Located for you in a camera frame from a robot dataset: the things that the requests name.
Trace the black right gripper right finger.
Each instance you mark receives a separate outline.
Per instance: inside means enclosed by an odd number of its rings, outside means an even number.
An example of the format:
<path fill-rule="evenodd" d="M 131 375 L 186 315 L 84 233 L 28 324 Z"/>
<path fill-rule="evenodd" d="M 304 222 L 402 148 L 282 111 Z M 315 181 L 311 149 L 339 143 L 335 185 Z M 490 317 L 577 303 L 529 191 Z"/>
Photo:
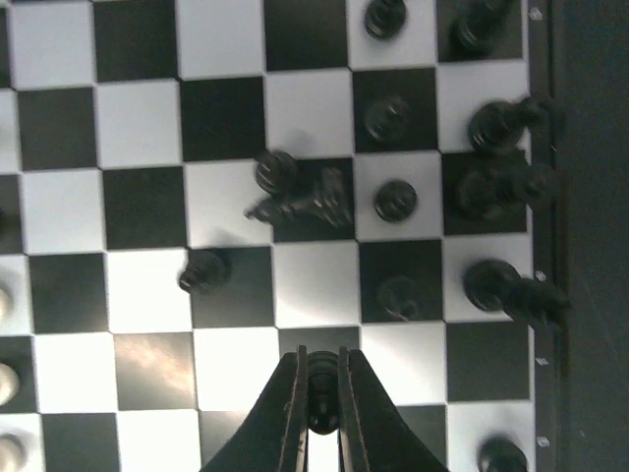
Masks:
<path fill-rule="evenodd" d="M 359 349 L 338 354 L 339 463 L 342 471 L 444 471 L 412 432 Z"/>

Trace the black chess king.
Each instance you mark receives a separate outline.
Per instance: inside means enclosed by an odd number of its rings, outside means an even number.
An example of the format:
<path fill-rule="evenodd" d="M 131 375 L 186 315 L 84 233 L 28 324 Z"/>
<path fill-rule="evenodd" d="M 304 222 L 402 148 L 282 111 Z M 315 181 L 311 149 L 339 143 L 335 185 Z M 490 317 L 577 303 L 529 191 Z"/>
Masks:
<path fill-rule="evenodd" d="M 531 326 L 561 328 L 572 305 L 568 297 L 547 281 L 521 275 L 510 263 L 486 259 L 470 265 L 463 275 L 467 299 L 486 313 L 503 312 Z"/>

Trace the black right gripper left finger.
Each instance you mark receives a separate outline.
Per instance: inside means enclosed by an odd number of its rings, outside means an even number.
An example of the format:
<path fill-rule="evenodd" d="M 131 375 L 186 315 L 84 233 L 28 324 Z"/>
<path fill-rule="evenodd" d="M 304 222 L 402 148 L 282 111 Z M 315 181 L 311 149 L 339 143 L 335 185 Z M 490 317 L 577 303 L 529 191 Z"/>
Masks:
<path fill-rule="evenodd" d="M 308 452 L 308 357 L 284 354 L 233 437 L 202 472 L 302 472 Z"/>

